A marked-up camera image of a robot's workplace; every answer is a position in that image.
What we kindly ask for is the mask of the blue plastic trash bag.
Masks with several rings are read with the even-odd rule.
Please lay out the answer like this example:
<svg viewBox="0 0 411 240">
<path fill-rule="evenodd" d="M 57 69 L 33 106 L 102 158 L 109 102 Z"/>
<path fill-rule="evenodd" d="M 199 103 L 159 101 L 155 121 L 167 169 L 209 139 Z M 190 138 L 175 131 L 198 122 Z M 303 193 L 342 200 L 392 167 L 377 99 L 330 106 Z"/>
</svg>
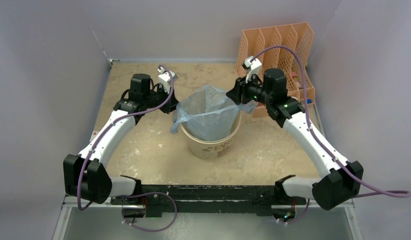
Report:
<svg viewBox="0 0 411 240">
<path fill-rule="evenodd" d="M 204 130 L 212 118 L 217 118 L 218 123 L 223 123 L 234 117 L 238 111 L 252 114 L 258 105 L 255 101 L 247 104 L 235 104 L 226 96 L 225 90 L 213 85 L 204 85 L 177 104 L 172 114 L 173 125 L 169 132 L 176 134 L 179 125 L 187 122 Z"/>
</svg>

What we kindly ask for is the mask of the beige paper trash bin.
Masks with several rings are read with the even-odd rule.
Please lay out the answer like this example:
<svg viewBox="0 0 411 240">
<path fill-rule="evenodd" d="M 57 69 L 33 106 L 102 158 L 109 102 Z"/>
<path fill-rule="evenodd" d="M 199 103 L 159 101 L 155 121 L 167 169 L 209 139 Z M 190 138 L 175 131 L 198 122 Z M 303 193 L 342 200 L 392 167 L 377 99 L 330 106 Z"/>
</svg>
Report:
<svg viewBox="0 0 411 240">
<path fill-rule="evenodd" d="M 235 135 L 241 126 L 241 112 L 223 123 L 213 117 L 205 129 L 183 122 L 179 129 L 182 131 L 190 152 L 204 160 L 213 160 L 224 156 L 231 148 Z"/>
</svg>

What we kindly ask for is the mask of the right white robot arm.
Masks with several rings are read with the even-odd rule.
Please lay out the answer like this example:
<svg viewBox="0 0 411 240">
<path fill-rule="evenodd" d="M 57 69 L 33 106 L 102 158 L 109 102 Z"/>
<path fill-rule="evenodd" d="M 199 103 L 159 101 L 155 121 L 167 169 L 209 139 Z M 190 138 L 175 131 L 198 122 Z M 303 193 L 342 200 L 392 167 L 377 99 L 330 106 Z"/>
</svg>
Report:
<svg viewBox="0 0 411 240">
<path fill-rule="evenodd" d="M 256 74 L 251 80 L 239 77 L 226 96 L 237 105 L 251 101 L 265 105 L 269 117 L 298 142 L 317 169 L 319 179 L 291 175 L 276 181 L 274 197 L 279 203 L 301 197 L 329 211 L 358 195 L 361 185 L 355 179 L 363 178 L 363 166 L 349 161 L 315 130 L 302 104 L 288 95 L 281 69 L 267 69 L 263 79 Z"/>
</svg>

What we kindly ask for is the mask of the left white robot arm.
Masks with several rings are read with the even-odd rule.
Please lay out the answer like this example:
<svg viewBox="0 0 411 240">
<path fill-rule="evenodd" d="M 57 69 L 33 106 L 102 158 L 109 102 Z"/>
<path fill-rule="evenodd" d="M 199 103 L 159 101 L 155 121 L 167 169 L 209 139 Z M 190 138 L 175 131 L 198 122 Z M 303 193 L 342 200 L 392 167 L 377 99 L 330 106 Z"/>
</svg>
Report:
<svg viewBox="0 0 411 240">
<path fill-rule="evenodd" d="M 143 191 L 140 181 L 128 176 L 110 177 L 107 165 L 124 137 L 141 118 L 155 110 L 169 114 L 178 100 L 174 83 L 178 79 L 172 71 L 159 68 L 157 82 L 150 75 L 136 73 L 113 107 L 104 127 L 78 154 L 68 154 L 63 160 L 64 189 L 78 200 L 102 204 L 110 197 L 123 198 L 131 205 L 138 204 Z"/>
</svg>

